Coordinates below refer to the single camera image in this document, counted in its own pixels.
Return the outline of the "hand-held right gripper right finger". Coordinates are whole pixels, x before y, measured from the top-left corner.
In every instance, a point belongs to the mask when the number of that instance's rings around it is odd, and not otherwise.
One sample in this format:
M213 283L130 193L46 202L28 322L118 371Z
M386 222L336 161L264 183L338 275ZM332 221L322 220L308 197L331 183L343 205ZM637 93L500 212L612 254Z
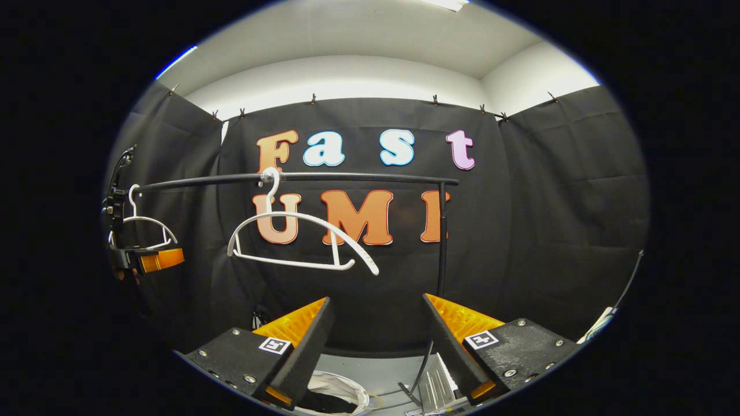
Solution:
M424 294L434 349L470 404L523 389L579 348L528 318L508 323Z

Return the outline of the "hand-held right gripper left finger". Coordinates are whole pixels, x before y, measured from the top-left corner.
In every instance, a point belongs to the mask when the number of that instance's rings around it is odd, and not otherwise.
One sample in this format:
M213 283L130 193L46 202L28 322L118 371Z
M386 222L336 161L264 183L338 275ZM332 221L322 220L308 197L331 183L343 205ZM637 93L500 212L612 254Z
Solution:
M255 330L233 327L185 354L212 381L251 400L293 411L335 323L326 296Z

